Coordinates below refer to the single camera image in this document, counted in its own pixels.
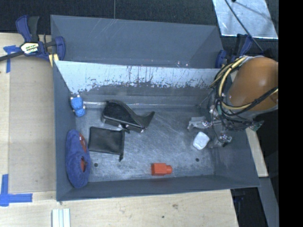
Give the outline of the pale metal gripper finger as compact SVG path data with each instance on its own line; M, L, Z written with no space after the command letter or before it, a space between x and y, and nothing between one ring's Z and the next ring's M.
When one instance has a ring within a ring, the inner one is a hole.
M219 136L213 136L210 141L208 142L209 148L222 148L226 145L230 144L232 141L232 136L229 136L227 134L219 135Z
M188 130L192 129L208 129L211 127L211 123L206 119L205 116L201 117L192 117L188 123Z

